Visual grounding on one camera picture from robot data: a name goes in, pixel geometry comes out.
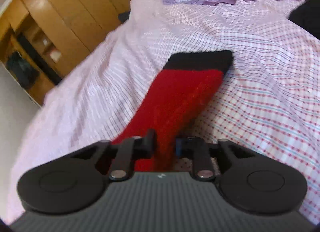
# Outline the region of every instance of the sock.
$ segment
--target sock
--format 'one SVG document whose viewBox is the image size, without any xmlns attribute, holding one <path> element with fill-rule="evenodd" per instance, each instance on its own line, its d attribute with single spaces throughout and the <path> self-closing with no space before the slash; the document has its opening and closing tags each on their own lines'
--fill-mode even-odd
<svg viewBox="0 0 320 232">
<path fill-rule="evenodd" d="M 171 170 L 175 137 L 205 108 L 232 61 L 228 50 L 178 53 L 169 58 L 130 123 L 113 141 L 144 136 L 148 129 L 156 131 L 153 158 L 137 160 L 135 171 Z"/>
</svg>

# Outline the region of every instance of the white wall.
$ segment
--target white wall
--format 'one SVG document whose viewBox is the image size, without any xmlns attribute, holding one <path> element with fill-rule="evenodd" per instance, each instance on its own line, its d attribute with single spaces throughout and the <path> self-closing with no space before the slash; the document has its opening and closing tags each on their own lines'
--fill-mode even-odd
<svg viewBox="0 0 320 232">
<path fill-rule="evenodd" d="M 0 64 L 0 217 L 5 217 L 9 172 L 28 123 L 39 108 Z"/>
</svg>

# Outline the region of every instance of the metal screw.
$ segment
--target metal screw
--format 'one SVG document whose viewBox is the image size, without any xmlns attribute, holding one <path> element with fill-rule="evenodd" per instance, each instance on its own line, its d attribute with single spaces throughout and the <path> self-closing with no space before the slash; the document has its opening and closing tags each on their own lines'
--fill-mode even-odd
<svg viewBox="0 0 320 232">
<path fill-rule="evenodd" d="M 113 170 L 110 174 L 110 176 L 114 179 L 121 179 L 121 178 L 125 177 L 126 175 L 127 175 L 127 173 L 121 169 Z"/>
<path fill-rule="evenodd" d="M 198 171 L 197 175 L 202 179 L 207 179 L 213 176 L 213 172 L 207 169 L 203 169 Z"/>
</svg>

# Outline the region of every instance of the gray gripper base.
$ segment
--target gray gripper base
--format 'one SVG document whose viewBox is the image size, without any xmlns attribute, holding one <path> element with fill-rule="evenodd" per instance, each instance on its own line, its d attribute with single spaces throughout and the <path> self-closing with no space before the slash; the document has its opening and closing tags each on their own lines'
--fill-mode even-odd
<svg viewBox="0 0 320 232">
<path fill-rule="evenodd" d="M 114 182 L 94 204 L 76 213 L 25 213 L 14 232 L 310 232 L 313 225 L 297 211 L 256 216 L 228 204 L 212 183 L 188 172 L 136 172 Z"/>
</svg>

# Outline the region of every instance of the pink bed sheet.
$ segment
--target pink bed sheet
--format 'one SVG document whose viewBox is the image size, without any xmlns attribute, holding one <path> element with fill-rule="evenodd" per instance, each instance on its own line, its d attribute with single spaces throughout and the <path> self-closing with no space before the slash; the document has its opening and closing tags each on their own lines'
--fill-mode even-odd
<svg viewBox="0 0 320 232">
<path fill-rule="evenodd" d="M 229 49 L 234 65 L 192 134 L 227 138 L 298 169 L 308 182 L 300 211 L 319 222 L 320 41 L 286 18 L 301 3 L 132 0 L 130 19 L 47 95 L 27 129 L 11 171 L 6 221 L 23 213 L 19 177 L 116 137 L 171 54 Z"/>
</svg>

